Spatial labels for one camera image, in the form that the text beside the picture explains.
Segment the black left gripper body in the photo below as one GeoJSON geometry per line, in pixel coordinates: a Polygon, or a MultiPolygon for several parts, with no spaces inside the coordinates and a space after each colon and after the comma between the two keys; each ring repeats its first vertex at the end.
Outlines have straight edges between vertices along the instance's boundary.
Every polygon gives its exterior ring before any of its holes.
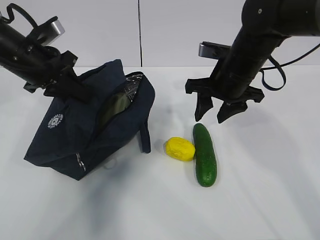
{"type": "Polygon", "coordinates": [[[23,89],[29,93],[43,89],[45,94],[73,94],[78,87],[74,71],[78,57],[69,50],[61,53],[57,49],[49,49],[48,53],[48,60],[28,72],[23,89]]]}

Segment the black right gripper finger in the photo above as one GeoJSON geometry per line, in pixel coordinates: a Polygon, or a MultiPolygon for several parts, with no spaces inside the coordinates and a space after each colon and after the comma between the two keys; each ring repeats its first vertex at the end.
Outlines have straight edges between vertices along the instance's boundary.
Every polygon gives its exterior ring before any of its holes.
{"type": "Polygon", "coordinates": [[[217,114],[217,121],[219,124],[223,123],[230,117],[245,112],[248,109],[246,102],[228,103],[223,102],[217,114]]]}
{"type": "Polygon", "coordinates": [[[194,113],[195,121],[199,122],[202,117],[214,107],[212,97],[204,93],[197,93],[196,109],[194,113]]]}

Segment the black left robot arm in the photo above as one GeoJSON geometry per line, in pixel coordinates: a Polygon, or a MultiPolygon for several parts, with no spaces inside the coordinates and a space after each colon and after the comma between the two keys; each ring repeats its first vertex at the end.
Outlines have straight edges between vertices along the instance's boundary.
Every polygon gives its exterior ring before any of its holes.
{"type": "Polygon", "coordinates": [[[77,60],[68,50],[61,53],[55,47],[23,36],[8,24],[0,24],[0,65],[23,79],[23,88],[29,93],[42,89],[46,97],[88,103],[92,92],[74,71],[77,60]]]}

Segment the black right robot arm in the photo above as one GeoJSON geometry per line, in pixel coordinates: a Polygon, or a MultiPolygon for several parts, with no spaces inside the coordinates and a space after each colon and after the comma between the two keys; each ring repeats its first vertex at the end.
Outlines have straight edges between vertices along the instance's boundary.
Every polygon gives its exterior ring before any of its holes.
{"type": "Polygon", "coordinates": [[[231,45],[204,41],[198,55],[215,59],[209,77],[188,79],[187,94],[196,93],[194,117],[200,121],[213,107],[213,99],[222,101],[217,121],[245,112],[247,102],[260,103],[261,89],[251,86],[265,62],[285,75],[273,51],[291,37],[317,37],[320,34],[320,3],[317,0],[247,0],[241,12],[242,26],[231,45]]]}

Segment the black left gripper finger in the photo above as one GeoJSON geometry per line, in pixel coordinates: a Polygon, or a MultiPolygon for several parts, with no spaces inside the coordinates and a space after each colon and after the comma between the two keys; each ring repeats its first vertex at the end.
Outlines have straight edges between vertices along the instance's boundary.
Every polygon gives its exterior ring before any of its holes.
{"type": "Polygon", "coordinates": [[[90,90],[78,80],[74,71],[67,73],[67,88],[69,95],[77,100],[90,100],[92,97],[90,90]]]}
{"type": "Polygon", "coordinates": [[[44,96],[68,99],[73,98],[83,103],[92,99],[92,93],[84,85],[77,82],[56,82],[44,87],[44,96]]]}

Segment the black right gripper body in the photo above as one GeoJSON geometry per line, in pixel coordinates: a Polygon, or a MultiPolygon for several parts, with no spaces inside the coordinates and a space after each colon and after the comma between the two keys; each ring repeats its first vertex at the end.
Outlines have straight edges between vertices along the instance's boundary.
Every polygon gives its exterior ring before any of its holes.
{"type": "Polygon", "coordinates": [[[237,89],[231,86],[225,86],[223,83],[213,83],[210,78],[188,79],[185,84],[187,94],[197,93],[202,99],[219,99],[229,104],[235,104],[246,101],[260,103],[265,95],[259,88],[247,86],[244,89],[237,89]]]}

